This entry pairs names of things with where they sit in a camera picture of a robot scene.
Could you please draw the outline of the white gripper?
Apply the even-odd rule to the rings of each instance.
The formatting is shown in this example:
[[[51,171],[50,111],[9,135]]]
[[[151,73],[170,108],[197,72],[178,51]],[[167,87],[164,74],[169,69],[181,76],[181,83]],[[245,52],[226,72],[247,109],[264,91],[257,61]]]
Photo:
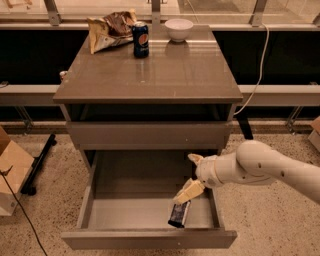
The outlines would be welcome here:
[[[178,205],[201,195],[205,187],[213,189],[214,187],[223,185],[218,178],[215,168],[216,155],[203,157],[199,154],[190,153],[188,158],[196,165],[196,176],[198,180],[189,179],[186,181],[182,189],[173,198],[173,202]]]

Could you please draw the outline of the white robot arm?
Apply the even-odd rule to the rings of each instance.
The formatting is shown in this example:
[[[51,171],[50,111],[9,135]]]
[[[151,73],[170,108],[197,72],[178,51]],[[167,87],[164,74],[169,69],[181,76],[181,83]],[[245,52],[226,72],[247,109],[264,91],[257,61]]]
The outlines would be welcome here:
[[[226,183],[261,185],[280,180],[304,196],[320,203],[320,168],[289,158],[267,144],[246,140],[225,155],[203,157],[189,154],[196,165],[196,180],[189,179],[176,194],[175,204],[183,204]]]

